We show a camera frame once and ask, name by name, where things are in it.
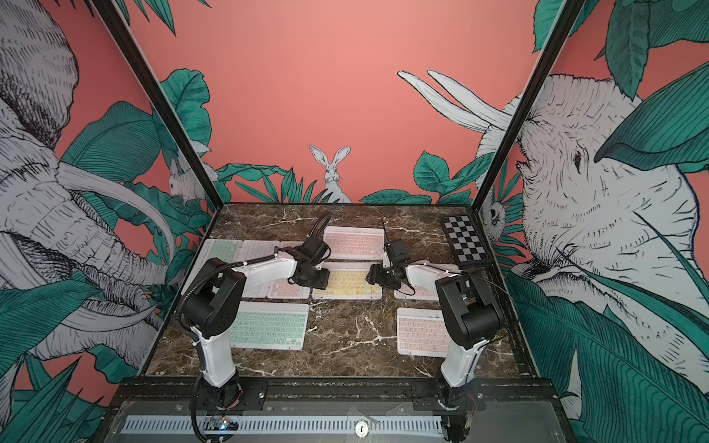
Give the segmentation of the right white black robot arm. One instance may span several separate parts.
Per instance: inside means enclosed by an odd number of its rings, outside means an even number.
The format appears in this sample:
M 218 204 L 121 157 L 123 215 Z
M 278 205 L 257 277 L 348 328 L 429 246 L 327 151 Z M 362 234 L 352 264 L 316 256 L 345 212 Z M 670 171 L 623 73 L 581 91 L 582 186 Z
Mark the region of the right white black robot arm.
M 468 273 L 449 271 L 427 261 L 386 268 L 373 264 L 368 284 L 399 290 L 402 285 L 435 293 L 452 344 L 436 379 L 435 397 L 442 408 L 454 411 L 465 404 L 485 347 L 501 326 L 500 308 L 492 291 L 477 286 Z

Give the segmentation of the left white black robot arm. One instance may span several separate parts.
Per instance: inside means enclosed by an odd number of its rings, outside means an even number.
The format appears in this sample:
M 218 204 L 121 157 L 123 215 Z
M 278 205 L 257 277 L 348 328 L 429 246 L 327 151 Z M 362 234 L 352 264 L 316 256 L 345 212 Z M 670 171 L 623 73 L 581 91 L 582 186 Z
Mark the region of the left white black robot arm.
M 252 260 L 226 263 L 210 258 L 199 269 L 178 301 L 175 321 L 197 349 L 201 375 L 197 390 L 205 391 L 217 409 L 232 409 L 243 396 L 229 332 L 243 293 L 277 280 L 324 290 L 330 271 L 318 265 L 329 256 L 330 247 L 325 244 L 299 245 L 277 248 L 273 254 Z

